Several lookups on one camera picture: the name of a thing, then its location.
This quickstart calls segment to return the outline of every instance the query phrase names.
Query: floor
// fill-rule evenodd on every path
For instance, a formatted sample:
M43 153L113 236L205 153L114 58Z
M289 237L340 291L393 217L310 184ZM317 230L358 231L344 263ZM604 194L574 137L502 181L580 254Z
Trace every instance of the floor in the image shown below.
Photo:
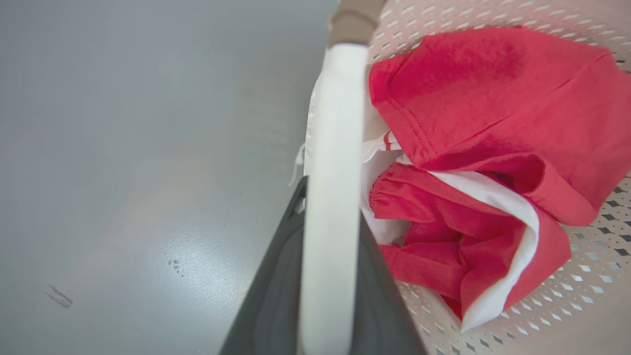
M0 1L0 353L219 351L335 3Z

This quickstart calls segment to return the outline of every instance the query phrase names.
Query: red stripe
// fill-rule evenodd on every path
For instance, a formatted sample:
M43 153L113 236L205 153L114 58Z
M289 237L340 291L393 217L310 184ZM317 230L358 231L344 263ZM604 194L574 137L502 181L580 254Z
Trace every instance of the red stripe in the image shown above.
M390 150L390 139L388 139L388 136L390 135L390 131L388 131L388 133L384 134L384 143L386 144L386 150Z

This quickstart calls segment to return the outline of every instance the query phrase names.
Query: white handle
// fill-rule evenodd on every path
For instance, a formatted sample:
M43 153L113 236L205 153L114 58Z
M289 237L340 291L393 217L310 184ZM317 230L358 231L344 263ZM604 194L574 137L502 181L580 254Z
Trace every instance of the white handle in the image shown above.
M367 58L365 45L336 44L319 79L300 290L307 355L348 354L353 337Z

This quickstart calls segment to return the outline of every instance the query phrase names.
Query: red cloth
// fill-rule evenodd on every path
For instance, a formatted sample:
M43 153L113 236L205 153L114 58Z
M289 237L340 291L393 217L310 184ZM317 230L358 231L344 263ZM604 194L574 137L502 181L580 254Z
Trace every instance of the red cloth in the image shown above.
M370 207L376 218L412 222L403 247L379 246L394 278L439 292L460 319L462 310L506 275L525 228L512 215L398 163L375 181ZM540 221L537 252L504 308L527 296L572 256L563 229L542 209L534 209Z
M631 78L605 48L525 28L427 36L374 64L369 89L415 166L374 184L377 218L413 222L402 248L381 250L395 278L439 291L456 314L505 275L524 224L424 171L482 172L535 208L539 245L508 307L571 256L555 220L592 222L631 169Z
M525 28L427 36L374 64L369 89L415 166L501 172L564 224L592 222L631 169L631 78L602 47Z

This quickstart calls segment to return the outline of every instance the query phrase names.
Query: perforated basket wall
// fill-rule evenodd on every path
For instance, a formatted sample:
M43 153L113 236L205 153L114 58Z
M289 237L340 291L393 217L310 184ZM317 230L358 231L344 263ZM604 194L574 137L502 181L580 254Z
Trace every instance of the perforated basket wall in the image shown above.
M425 35L518 25L608 47L618 67L631 73L631 0L388 0L370 61L409 52ZM316 99L309 107L307 161ZM496 320L463 334L432 292L399 283L428 353L631 354L631 177L611 193L597 221L565 230L572 259Z

